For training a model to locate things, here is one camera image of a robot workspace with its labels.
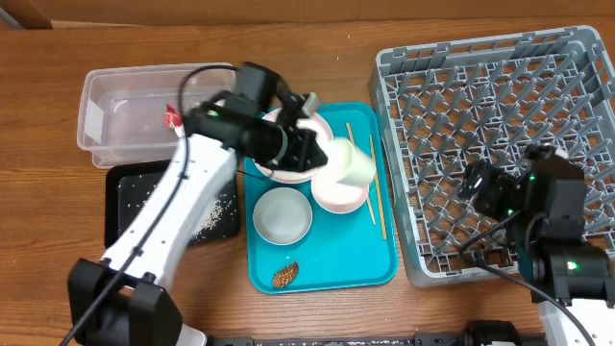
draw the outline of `robotic arm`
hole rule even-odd
[[[610,341],[615,338],[613,268],[604,251],[582,237],[587,193],[583,170],[552,146],[530,145],[525,158],[530,166],[520,178],[485,161],[468,165],[458,196],[474,198],[476,211],[498,221],[516,214],[505,225],[506,245],[516,249],[526,283],[569,307],[596,344]],[[480,254],[472,256],[484,266]],[[549,344],[584,344],[586,337],[578,327],[537,290],[531,300],[540,305]]]
[[[204,346],[207,337],[183,324],[168,289],[200,218],[234,176],[235,151],[273,170],[303,172],[327,163],[316,133],[297,127],[316,111],[316,96],[293,93],[278,74],[250,62],[241,72],[234,92],[188,112],[186,138],[127,231],[99,263],[80,259],[73,267],[68,293],[78,343]],[[282,104],[275,124],[260,119],[274,97]],[[220,100],[224,106],[215,104]]]

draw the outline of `white cup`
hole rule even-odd
[[[374,180],[376,165],[347,138],[334,138],[322,148],[329,160],[318,170],[321,179],[356,187]]]

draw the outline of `wooden table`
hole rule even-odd
[[[88,71],[180,62],[254,61],[327,102],[369,102],[383,48],[594,26],[615,54],[615,17],[424,20],[0,33],[0,346],[58,344],[70,328],[66,278],[103,248],[105,170],[75,142]],[[268,296],[248,280],[245,232],[188,250],[172,296],[185,323],[218,336],[410,335],[468,319],[539,332],[538,307],[502,280],[420,289],[398,274],[381,287]]]

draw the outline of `white bowl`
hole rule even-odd
[[[280,109],[273,110],[267,113],[263,119],[271,122],[275,122],[278,118],[278,113]],[[322,147],[325,143],[329,142],[333,139],[333,131],[331,127],[327,123],[327,121],[320,116],[318,113],[313,115],[310,119],[300,119],[297,121],[297,127],[300,129],[311,129],[316,132],[316,141]],[[282,183],[282,184],[299,184],[307,182],[311,179],[311,177],[316,172],[316,169],[311,169],[307,172],[286,172],[286,171],[275,171],[273,175],[271,174],[271,170],[267,168],[263,168],[259,166],[255,162],[255,166],[260,171],[260,173],[269,177],[271,180]]]
[[[254,207],[257,233],[274,245],[290,245],[308,233],[312,213],[308,198],[290,187],[267,191]]]
[[[322,209],[343,214],[359,209],[367,200],[369,185],[363,187],[343,185],[323,179],[319,173],[312,178],[310,187],[314,201]]]

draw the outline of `plastic storage bin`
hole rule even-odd
[[[370,80],[393,181],[406,275],[418,286],[492,277],[458,249],[491,229],[456,189],[480,159],[513,175],[530,143],[550,143],[585,171],[583,237],[615,258],[615,72],[590,27],[384,49]],[[517,270],[485,239],[488,264]]]
[[[166,105],[176,106],[182,78],[207,64],[230,65],[185,63],[89,72],[79,108],[77,145],[92,153],[97,167],[170,159],[178,138],[164,126]],[[184,106],[233,86],[233,71],[204,71],[186,88]]]

